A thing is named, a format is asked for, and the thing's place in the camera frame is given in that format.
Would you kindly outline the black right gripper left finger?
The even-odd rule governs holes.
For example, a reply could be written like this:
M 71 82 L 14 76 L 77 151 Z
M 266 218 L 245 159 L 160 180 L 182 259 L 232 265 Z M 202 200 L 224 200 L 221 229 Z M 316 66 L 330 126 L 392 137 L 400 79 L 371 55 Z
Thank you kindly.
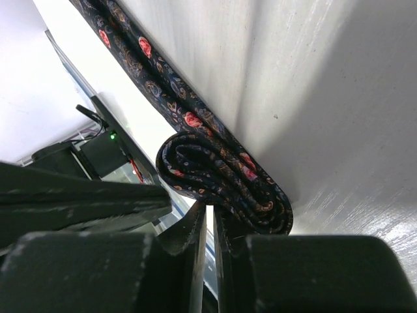
M 34 232 L 1 266 L 2 312 L 200 312 L 206 207 L 160 235 Z

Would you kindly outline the dark floral paisley tie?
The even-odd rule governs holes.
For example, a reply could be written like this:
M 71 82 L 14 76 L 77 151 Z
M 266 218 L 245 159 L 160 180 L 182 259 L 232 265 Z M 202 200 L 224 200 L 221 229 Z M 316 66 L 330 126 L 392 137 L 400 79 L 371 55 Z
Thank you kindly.
M 132 83 L 175 133 L 156 155 L 159 176 L 179 194 L 228 212 L 260 234 L 290 233 L 284 191 L 175 72 L 115 1 L 74 1 Z

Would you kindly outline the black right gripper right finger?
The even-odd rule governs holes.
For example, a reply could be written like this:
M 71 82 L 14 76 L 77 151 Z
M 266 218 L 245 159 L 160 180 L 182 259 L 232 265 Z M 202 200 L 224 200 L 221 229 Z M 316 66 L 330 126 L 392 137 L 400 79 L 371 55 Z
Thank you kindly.
M 365 235 L 257 235 L 214 212 L 220 312 L 415 312 L 391 248 Z

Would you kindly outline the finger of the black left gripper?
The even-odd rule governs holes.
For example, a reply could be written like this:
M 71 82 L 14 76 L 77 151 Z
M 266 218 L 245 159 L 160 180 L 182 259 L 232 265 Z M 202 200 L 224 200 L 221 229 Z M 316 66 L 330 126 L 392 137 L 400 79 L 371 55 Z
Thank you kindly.
M 172 211 L 166 189 L 1 164 L 1 247 L 34 231 L 128 231 Z

